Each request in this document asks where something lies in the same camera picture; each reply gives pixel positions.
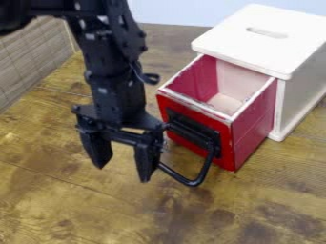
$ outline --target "wooden table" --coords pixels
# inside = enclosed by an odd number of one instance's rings
[[[166,81],[206,28],[146,30],[146,71]],[[99,171],[80,146],[69,107],[91,100],[83,70],[77,53],[0,116],[0,243],[326,243],[326,100],[236,174],[212,167],[196,189],[162,172],[140,184],[131,148],[115,144]],[[163,160],[187,175],[203,161],[174,143]]]

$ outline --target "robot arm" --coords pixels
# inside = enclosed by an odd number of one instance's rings
[[[159,76],[143,74],[139,57],[147,51],[146,33],[134,21],[125,0],[4,0],[0,3],[0,35],[21,29],[40,15],[64,18],[83,51],[85,81],[93,104],[75,105],[80,139],[93,164],[101,169],[113,152],[111,142],[135,149],[142,182],[156,169],[187,186],[203,183],[212,158],[219,152],[219,135],[199,133],[187,123],[163,124],[146,111],[144,83],[156,84]],[[123,129],[140,129],[144,133]],[[171,130],[207,148],[199,177],[188,180],[163,163],[163,132]]]

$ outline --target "wall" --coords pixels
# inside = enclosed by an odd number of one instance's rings
[[[24,30],[0,39],[0,112],[73,54],[65,24],[36,19]]]
[[[143,23],[214,26],[250,3],[326,15],[325,0],[129,0]]]

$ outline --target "black metal handle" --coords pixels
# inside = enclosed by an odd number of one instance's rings
[[[203,163],[203,167],[202,170],[199,172],[199,175],[196,177],[196,179],[191,180],[188,178],[186,178],[183,175],[180,175],[176,171],[174,171],[166,164],[163,164],[162,162],[158,164],[158,168],[172,178],[175,179],[178,182],[180,182],[183,185],[188,186],[188,187],[198,187],[199,185],[202,185],[202,183],[204,182],[206,176],[207,176],[207,172],[208,172],[208,168],[214,159],[214,156],[216,154],[216,147],[212,143],[207,143],[207,147],[208,147],[208,154]]]

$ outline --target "drawer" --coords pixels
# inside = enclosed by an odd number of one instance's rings
[[[163,120],[170,121],[174,111],[219,132],[222,157],[214,162],[236,171],[272,130],[276,89],[276,78],[200,55],[158,90]],[[206,150],[182,136],[167,135],[206,156]]]

